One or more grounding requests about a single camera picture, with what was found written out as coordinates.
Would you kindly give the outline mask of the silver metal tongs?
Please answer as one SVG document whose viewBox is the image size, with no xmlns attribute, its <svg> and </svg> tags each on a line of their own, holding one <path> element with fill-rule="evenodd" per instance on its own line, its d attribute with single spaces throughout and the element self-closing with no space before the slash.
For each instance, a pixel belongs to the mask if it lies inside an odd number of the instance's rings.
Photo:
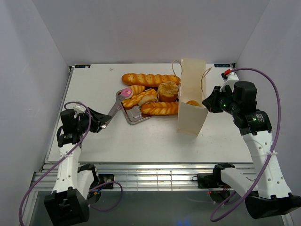
<svg viewBox="0 0 301 226">
<path fill-rule="evenodd" d="M 120 110 L 120 104 L 123 100 L 125 100 L 121 95 L 121 91 L 116 93 L 116 101 L 115 104 L 112 106 L 112 108 L 110 109 L 108 115 L 113 117 L 115 116 L 115 114 Z"/>
</svg>

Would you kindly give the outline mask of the cream paper bag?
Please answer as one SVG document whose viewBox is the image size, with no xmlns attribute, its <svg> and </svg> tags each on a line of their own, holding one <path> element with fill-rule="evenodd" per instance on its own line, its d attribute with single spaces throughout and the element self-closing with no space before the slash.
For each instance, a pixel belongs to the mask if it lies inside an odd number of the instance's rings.
<svg viewBox="0 0 301 226">
<path fill-rule="evenodd" d="M 179 64 L 177 132 L 197 137 L 208 114 L 202 101 L 206 98 L 206 76 L 212 68 L 206 68 L 205 60 L 194 58 L 182 58 Z"/>
</svg>

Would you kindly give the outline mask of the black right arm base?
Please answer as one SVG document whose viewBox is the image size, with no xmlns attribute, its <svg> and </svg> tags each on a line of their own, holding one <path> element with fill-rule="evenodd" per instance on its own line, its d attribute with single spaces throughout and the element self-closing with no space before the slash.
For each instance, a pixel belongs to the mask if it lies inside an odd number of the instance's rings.
<svg viewBox="0 0 301 226">
<path fill-rule="evenodd" d="M 198 173 L 191 178 L 192 182 L 197 182 L 198 188 L 221 188 L 221 185 L 218 185 L 213 174 L 208 173 Z"/>
</svg>

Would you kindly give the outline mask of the twisted fake bread front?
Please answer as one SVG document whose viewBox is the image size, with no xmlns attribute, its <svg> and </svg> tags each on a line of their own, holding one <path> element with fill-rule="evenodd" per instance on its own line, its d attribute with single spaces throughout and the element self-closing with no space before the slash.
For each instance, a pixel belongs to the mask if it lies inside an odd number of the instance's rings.
<svg viewBox="0 0 301 226">
<path fill-rule="evenodd" d="M 141 106 L 141 112 L 146 115 L 168 116 L 178 114 L 178 102 L 151 102 Z"/>
</svg>

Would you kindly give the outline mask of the silver metal tray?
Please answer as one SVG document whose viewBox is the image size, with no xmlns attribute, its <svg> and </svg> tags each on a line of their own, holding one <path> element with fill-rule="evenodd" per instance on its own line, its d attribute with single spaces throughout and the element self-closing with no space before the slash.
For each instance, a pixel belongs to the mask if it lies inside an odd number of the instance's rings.
<svg viewBox="0 0 301 226">
<path fill-rule="evenodd" d="M 151 115 L 146 115 L 146 114 L 141 113 L 141 109 L 138 104 L 134 105 L 130 108 L 127 108 L 127 107 L 124 107 L 121 103 L 120 110 L 123 112 L 126 121 L 129 124 L 133 124 L 133 125 L 152 117 Z"/>
</svg>

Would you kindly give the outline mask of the twisted fake bread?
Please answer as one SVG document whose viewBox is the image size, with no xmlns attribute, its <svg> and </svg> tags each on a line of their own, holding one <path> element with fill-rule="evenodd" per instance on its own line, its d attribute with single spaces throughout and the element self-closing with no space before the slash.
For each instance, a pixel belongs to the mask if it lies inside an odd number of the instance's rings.
<svg viewBox="0 0 301 226">
<path fill-rule="evenodd" d="M 155 97 L 158 96 L 158 93 L 155 89 L 149 89 L 147 91 L 144 91 L 138 95 L 133 95 L 130 99 L 125 99 L 122 101 L 122 105 L 124 107 L 130 108 L 134 105 L 137 105 L 143 97 L 147 96 L 147 95 L 153 95 Z"/>
<path fill-rule="evenodd" d="M 141 106 L 141 112 L 146 115 L 168 116 L 178 114 L 178 102 L 151 102 Z"/>
</svg>

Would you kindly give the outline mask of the small striped fake bread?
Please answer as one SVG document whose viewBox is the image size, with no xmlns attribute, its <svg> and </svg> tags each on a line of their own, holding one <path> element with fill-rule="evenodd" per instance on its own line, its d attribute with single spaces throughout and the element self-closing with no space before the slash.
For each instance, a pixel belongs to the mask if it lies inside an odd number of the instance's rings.
<svg viewBox="0 0 301 226">
<path fill-rule="evenodd" d="M 145 86 L 142 85 L 132 85 L 130 86 L 130 89 L 132 90 L 133 95 L 138 95 L 145 91 Z"/>
</svg>

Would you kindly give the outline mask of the round sesame fake bread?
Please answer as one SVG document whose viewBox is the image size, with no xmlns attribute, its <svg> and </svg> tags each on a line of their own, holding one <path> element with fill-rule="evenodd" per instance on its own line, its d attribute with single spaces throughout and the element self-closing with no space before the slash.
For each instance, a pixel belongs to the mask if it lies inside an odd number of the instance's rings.
<svg viewBox="0 0 301 226">
<path fill-rule="evenodd" d="M 179 87 L 175 82 L 167 81 L 159 84 L 157 92 L 160 102 L 175 102 L 178 97 Z"/>
</svg>

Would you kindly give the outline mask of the fake bagel in bag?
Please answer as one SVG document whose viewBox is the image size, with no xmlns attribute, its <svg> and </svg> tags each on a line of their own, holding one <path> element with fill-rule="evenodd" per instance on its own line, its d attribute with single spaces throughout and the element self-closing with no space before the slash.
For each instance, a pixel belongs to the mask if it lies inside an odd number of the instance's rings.
<svg viewBox="0 0 301 226">
<path fill-rule="evenodd" d="M 186 102 L 186 104 L 189 104 L 192 106 L 200 106 L 200 104 L 195 100 L 190 100 L 190 101 Z"/>
</svg>

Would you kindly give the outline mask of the long fake baguette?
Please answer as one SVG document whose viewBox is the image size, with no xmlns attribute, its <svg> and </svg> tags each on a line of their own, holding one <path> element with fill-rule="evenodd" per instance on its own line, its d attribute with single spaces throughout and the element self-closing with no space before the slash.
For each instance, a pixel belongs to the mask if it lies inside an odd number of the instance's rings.
<svg viewBox="0 0 301 226">
<path fill-rule="evenodd" d="M 124 84 L 140 85 L 146 87 L 158 87 L 159 84 L 167 81 L 175 82 L 177 85 L 180 84 L 181 79 L 176 75 L 161 75 L 161 74 L 143 74 L 143 73 L 127 73 L 121 77 Z"/>
</svg>

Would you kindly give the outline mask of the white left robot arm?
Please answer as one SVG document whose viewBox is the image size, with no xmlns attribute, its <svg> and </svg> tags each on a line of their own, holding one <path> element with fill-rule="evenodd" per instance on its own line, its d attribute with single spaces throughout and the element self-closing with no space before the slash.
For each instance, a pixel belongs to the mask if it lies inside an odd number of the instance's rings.
<svg viewBox="0 0 301 226">
<path fill-rule="evenodd" d="M 61 163 L 55 186 L 44 205 L 55 226 L 72 226 L 89 219 L 89 190 L 99 185 L 100 177 L 93 164 L 79 166 L 81 139 L 89 131 L 98 133 L 110 121 L 110 115 L 87 109 L 77 113 L 67 109 L 60 113 L 62 125 L 57 131 Z"/>
</svg>

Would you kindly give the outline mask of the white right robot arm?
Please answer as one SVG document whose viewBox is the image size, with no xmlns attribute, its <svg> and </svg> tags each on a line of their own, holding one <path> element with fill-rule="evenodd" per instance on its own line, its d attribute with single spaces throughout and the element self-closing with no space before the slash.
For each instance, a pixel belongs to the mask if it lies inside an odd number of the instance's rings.
<svg viewBox="0 0 301 226">
<path fill-rule="evenodd" d="M 227 112 L 250 152 L 255 173 L 255 185 L 239 174 L 234 165 L 215 165 L 213 183 L 226 184 L 241 197 L 245 197 L 246 209 L 254 219 L 288 214 L 300 208 L 300 196 L 293 195 L 282 175 L 276 153 L 272 150 L 272 126 L 268 115 L 256 108 L 257 89 L 248 81 L 237 81 L 234 87 L 216 86 L 202 104 L 211 113 Z"/>
</svg>

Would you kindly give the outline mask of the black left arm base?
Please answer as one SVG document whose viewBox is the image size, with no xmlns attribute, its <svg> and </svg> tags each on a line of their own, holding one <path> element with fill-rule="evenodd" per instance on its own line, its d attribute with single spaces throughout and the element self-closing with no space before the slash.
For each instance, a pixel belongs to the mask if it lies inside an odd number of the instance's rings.
<svg viewBox="0 0 301 226">
<path fill-rule="evenodd" d="M 108 183 L 111 181 L 114 181 L 115 175 L 114 174 L 99 174 L 99 184 Z M 114 185 L 113 183 L 104 185 L 101 188 L 102 189 L 113 189 Z"/>
</svg>

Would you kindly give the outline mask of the twisted fake bread middle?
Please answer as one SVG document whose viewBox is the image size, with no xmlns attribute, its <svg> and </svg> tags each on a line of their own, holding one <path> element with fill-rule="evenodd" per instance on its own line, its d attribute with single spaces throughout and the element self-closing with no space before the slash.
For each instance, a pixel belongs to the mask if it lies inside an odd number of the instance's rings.
<svg viewBox="0 0 301 226">
<path fill-rule="evenodd" d="M 147 96 L 147 95 L 153 95 L 155 97 L 158 96 L 158 93 L 155 89 L 149 89 L 147 91 L 144 91 L 138 95 L 133 95 L 130 99 L 125 99 L 122 101 L 122 105 L 124 107 L 130 108 L 134 105 L 137 105 L 143 97 Z"/>
</svg>

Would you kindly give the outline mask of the pale shell fake bread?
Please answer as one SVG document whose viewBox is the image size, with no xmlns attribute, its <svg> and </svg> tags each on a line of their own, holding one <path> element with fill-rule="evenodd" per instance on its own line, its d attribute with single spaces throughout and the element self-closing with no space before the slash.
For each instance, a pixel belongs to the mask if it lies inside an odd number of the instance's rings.
<svg viewBox="0 0 301 226">
<path fill-rule="evenodd" d="M 155 95 L 145 95 L 138 103 L 139 106 L 142 106 L 144 104 L 150 103 L 150 102 L 156 102 L 158 99 Z"/>
</svg>

